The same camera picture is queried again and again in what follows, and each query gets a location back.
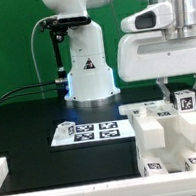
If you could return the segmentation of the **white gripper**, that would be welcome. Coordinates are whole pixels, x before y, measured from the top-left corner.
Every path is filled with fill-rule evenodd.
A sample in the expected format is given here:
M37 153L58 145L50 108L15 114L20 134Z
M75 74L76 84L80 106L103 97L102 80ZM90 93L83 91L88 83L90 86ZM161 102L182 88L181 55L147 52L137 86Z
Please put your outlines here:
M118 74L125 82L157 79L164 100L171 99L168 78L193 74L196 90L196 37L167 40L164 32L126 34L118 46Z

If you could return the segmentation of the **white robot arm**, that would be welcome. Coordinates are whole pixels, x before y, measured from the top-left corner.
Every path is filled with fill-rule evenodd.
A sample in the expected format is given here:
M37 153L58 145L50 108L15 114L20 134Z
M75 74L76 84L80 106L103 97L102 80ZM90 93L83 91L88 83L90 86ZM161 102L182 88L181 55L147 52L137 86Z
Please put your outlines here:
M88 107L119 94L105 62L102 29L90 8L113 0L42 0L56 14L49 18L54 43L69 39L71 71L65 101ZM118 76L125 82L196 74L196 0L147 0L145 9L118 21Z

